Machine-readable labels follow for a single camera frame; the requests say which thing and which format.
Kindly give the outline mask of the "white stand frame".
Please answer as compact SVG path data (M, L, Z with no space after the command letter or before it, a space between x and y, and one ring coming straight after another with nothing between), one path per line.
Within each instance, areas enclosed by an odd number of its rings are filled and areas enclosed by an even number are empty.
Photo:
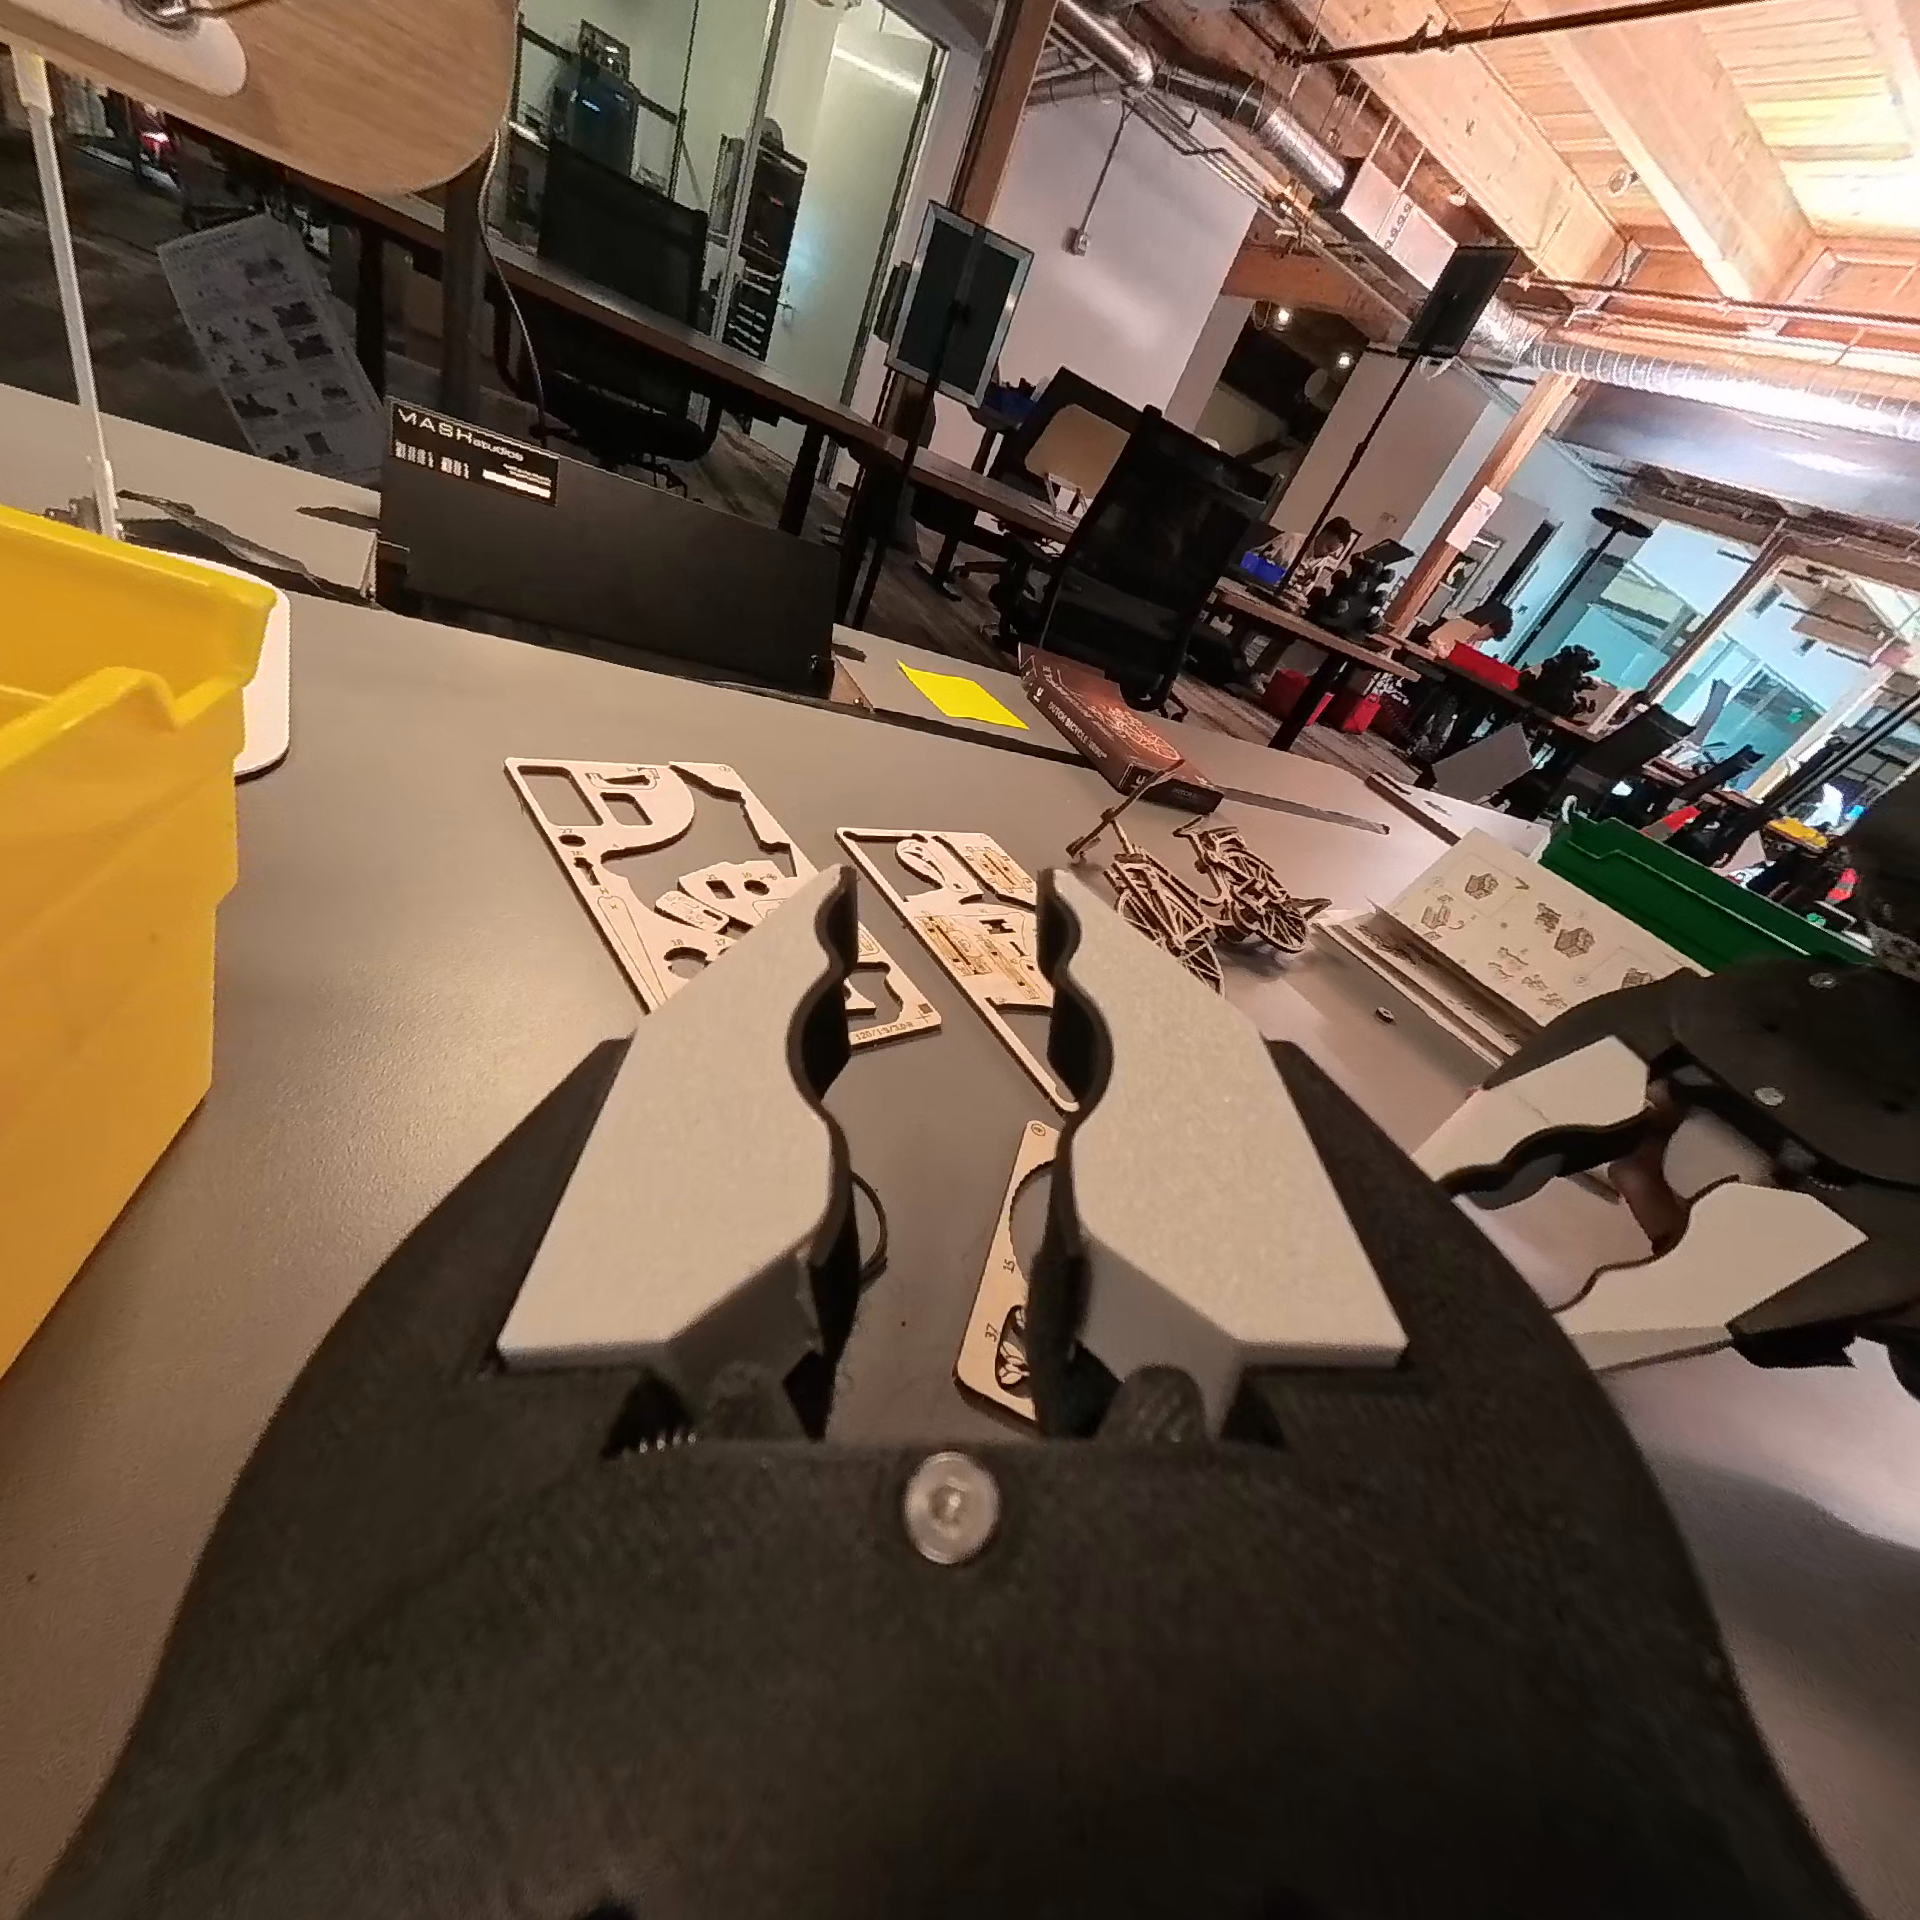
M108 418L243 443L162 267L188 234L170 135L157 109L5 47L5 382L79 404L79 502L55 517L104 535Z

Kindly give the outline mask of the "wooden bicycle model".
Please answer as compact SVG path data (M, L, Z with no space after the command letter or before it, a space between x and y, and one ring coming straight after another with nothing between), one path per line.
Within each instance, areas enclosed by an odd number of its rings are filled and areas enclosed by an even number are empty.
M1277 868L1233 825L1193 821L1175 829L1205 888L1195 888L1142 849L1120 825L1120 806L1112 806L1064 853L1080 862L1107 837L1115 839L1115 854L1100 874L1115 892L1118 915L1215 996L1225 994L1225 946L1265 946L1292 956L1308 951L1310 932L1333 907L1328 898L1289 892Z

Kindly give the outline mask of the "yellow plastic bin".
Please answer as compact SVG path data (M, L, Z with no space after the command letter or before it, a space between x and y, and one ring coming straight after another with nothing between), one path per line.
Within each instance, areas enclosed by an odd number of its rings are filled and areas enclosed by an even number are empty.
M5 509L5 1368L213 1085L274 591Z

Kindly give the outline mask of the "printed paper poster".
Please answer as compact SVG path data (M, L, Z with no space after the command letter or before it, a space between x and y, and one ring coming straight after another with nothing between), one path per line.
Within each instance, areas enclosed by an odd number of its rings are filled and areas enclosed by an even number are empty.
M369 485L386 411L302 232L255 212L163 240L157 265L248 453Z

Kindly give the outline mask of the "black mesh office chair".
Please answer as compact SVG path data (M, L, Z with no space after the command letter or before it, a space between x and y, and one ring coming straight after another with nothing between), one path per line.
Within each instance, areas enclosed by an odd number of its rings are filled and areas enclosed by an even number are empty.
M1266 492L1260 468L1142 407L1064 550L1003 583L997 642L1091 667L1161 711L1215 583L1265 539Z

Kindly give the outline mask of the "metal ruler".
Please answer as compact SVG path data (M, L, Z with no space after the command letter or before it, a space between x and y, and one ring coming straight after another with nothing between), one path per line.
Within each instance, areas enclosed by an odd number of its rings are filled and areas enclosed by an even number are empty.
M1257 806L1266 813L1285 813L1304 822L1321 822L1328 829L1358 829L1370 837L1389 837L1393 829L1380 821L1362 821L1356 813L1345 811L1333 811L1333 806L1313 806L1313 803L1300 803L1300 801L1286 801L1286 797L1273 797L1273 793L1260 793L1260 790L1245 790L1245 788L1233 788L1233 785L1215 785L1215 790L1221 793L1221 803L1238 803L1238 806Z

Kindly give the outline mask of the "laser-cut wooden parts sheet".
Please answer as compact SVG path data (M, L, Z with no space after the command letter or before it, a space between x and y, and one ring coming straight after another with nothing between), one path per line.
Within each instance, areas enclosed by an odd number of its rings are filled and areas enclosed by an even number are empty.
M1060 1113L1079 1100L1052 1069L1055 994L1039 964L1039 884L977 829L837 829L864 879L892 905L997 1040Z
M818 872L722 760L507 756L503 775L646 1012Z
M1013 1170L1003 1182L1003 1198L979 1268L975 1308L955 1359L955 1384L975 1405L990 1407L1003 1421L1036 1426L1027 1317L1028 1273L1018 1258L1015 1211L1024 1192L1036 1182L1048 1186L1062 1134L1043 1120L1024 1128Z

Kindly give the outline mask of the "wooden panel with black label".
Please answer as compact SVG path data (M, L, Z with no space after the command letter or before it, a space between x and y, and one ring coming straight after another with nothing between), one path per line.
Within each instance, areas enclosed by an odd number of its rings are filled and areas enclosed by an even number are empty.
M9 48L369 196L483 157L517 33L517 4L5 4Z

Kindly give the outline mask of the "screen on floor stand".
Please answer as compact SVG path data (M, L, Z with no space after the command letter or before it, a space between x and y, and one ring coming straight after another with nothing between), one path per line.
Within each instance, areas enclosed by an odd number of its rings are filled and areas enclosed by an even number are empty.
M1033 252L943 201L926 209L912 261L890 293L890 373L908 386L902 436L931 441L942 394L982 404L1008 323L1018 309Z

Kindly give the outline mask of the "long dark office table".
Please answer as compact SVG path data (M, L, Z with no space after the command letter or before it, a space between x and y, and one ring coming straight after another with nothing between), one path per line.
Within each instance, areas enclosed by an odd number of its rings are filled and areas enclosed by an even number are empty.
M841 402L785 386L747 353L700 333L692 323L660 318L615 292L599 292L588 279L573 273L569 267L553 267L537 252L494 239L486 224L476 228L474 240L453 239L448 207L434 207L418 193L397 198L369 196L302 170L290 176L325 201L336 207L362 232L415 252L434 252L448 287L453 265L476 265L486 282L500 282L512 297L541 309L573 313L575 321L623 341L632 348L670 361L692 387L713 392L728 411L747 407L772 422L804 423L804 443L790 468L780 505L780 530L789 535L804 532L814 485L824 469L824 449L837 446L860 460L864 477L843 520L837 582L837 621L849 626L866 623L881 576L881 556L898 532L898 509L908 485L926 485L971 517L990 517L1003 530L1018 530L1055 550L1075 532L1072 520L1052 509L1043 497L997 484L912 436L898 436L884 423L864 418Z

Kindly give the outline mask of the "dark model kit box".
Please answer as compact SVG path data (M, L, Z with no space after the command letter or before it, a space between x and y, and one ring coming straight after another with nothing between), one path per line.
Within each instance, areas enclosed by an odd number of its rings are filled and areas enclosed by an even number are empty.
M1024 648L1018 679L1036 711L1118 797L1181 806L1199 815L1225 801L1094 667Z

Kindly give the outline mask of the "instruction booklet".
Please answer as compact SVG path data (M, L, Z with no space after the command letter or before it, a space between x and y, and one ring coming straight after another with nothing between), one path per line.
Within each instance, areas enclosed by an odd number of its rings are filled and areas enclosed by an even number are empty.
M1602 996L1706 975L1655 935L1480 829L1399 898L1321 919L1316 936L1358 959L1482 1063L1504 1063Z

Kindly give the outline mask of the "green plastic bin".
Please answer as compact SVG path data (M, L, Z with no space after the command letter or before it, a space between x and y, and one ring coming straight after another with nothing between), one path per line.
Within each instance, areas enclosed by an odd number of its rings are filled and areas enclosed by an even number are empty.
M1787 956L1848 966L1870 959L1863 940L1826 932L1612 821L1602 822L1577 813L1560 822L1541 853L1541 865L1695 959L1706 972Z

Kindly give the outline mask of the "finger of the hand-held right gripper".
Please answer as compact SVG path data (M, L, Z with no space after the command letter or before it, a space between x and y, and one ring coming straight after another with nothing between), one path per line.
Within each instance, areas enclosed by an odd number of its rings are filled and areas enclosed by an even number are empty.
M1414 1165L1474 1205L1521 1205L1554 1182L1619 1205L1608 1170L1646 1128L1654 1071L1619 1039L1485 1085L1418 1148Z
M1719 1116L1526 1202L1526 1273L1596 1376L1729 1350L1745 1314L1860 1247L1860 1224Z

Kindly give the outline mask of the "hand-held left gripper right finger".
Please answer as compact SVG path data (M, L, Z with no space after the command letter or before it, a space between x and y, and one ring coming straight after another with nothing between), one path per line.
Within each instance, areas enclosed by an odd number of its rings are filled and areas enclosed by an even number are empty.
M1039 879L1046 1063L1068 1095L1036 1258L1039 1426L1140 1371L1227 1426L1260 1371L1393 1371L1409 1332L1257 1025L1091 883Z

